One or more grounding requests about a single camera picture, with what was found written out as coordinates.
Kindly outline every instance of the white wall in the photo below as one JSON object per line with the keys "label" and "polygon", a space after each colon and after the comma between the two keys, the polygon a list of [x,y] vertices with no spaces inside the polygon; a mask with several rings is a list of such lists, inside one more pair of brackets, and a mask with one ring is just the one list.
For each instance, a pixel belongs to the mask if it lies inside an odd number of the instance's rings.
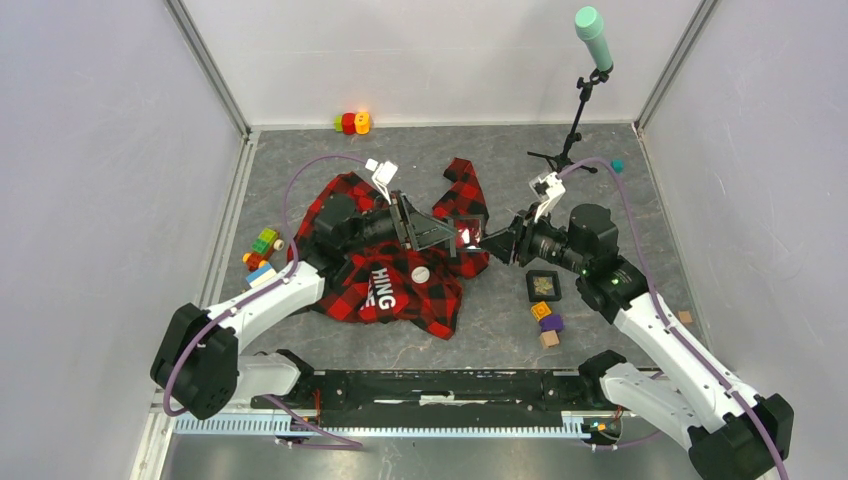
{"label": "white wall", "polygon": [[127,478],[237,137],[162,2],[4,2],[0,478]]}
{"label": "white wall", "polygon": [[[586,0],[185,0],[253,125],[568,121]],[[636,118],[698,0],[596,0],[615,62],[584,118]]]}
{"label": "white wall", "polygon": [[714,351],[795,408],[795,478],[848,457],[848,4],[720,2],[646,128]]}

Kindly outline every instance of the black tripod stand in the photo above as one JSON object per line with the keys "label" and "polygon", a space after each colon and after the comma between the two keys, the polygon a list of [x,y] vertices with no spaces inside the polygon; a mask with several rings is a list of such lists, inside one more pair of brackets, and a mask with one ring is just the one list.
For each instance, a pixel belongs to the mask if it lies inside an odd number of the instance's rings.
{"label": "black tripod stand", "polygon": [[[527,152],[527,155],[544,158],[545,161],[548,162],[548,166],[551,167],[551,170],[555,172],[560,172],[563,168],[574,164],[574,162],[568,158],[568,152],[571,150],[572,145],[583,138],[583,136],[577,131],[577,124],[580,123],[580,115],[583,114],[583,107],[586,105],[586,102],[592,98],[592,87],[609,80],[609,73],[611,71],[612,68],[605,72],[600,72],[596,68],[589,76],[588,82],[584,80],[583,77],[580,77],[580,79],[577,80],[577,88],[580,89],[580,106],[577,107],[577,115],[574,116],[574,123],[571,124],[571,132],[569,132],[568,136],[565,137],[565,145],[562,146],[562,152],[555,156],[536,152]],[[587,170],[590,173],[597,173],[598,171],[598,169],[594,167],[583,166],[580,168]]]}

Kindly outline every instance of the microphone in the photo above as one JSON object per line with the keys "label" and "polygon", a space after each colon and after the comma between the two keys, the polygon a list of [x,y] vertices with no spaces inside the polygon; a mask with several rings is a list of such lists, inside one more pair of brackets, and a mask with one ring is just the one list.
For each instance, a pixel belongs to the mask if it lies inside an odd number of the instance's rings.
{"label": "microphone", "polygon": [[601,14],[594,7],[583,7],[574,16],[574,27],[577,29],[577,37],[589,49],[598,71],[612,71],[612,57],[607,39],[604,38],[604,19]]}

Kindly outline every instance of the red and black plaid fabric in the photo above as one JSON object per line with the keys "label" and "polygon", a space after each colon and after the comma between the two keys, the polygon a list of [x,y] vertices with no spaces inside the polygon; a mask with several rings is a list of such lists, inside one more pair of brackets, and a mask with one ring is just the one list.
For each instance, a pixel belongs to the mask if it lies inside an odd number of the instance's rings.
{"label": "red and black plaid fabric", "polygon": [[[433,206],[435,217],[482,215],[488,219],[486,200],[471,162],[454,158],[444,176],[453,185]],[[353,198],[360,212],[385,202],[358,175],[339,175],[309,206],[295,236],[298,243],[312,233],[313,220],[327,197],[339,193]],[[451,257],[442,246],[421,252],[406,251],[397,240],[351,254],[350,259],[354,266],[350,275],[311,305],[310,310],[351,323],[409,320],[443,339],[452,337],[456,331],[462,303],[462,285],[457,276],[472,278],[489,265],[488,253],[459,253]],[[412,271],[420,266],[430,272],[430,278],[421,284],[411,278]]]}

